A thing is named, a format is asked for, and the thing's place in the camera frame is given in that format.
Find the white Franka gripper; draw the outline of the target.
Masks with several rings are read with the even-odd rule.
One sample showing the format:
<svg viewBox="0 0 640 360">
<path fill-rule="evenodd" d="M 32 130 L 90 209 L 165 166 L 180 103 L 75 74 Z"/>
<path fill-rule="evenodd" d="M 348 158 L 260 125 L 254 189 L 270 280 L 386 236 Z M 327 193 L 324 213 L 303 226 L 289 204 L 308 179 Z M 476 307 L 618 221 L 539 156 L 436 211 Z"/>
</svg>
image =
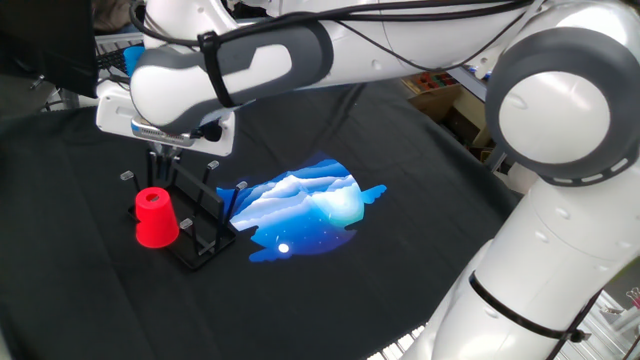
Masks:
<svg viewBox="0 0 640 360">
<path fill-rule="evenodd" d="M 178 135 L 162 132 L 143 119 L 134 108 L 130 94 L 112 81 L 105 81 L 97 87 L 99 102 L 96 113 L 97 127 L 107 133 L 136 140 L 166 145 L 162 153 L 149 149 L 149 177 L 168 178 L 173 162 L 179 158 L 181 149 L 226 157 L 231 154 L 235 139 L 235 113 L 213 112 L 199 123 L 202 126 L 220 125 L 221 137 L 217 141 L 207 140 L 203 135 L 185 132 Z"/>
</svg>

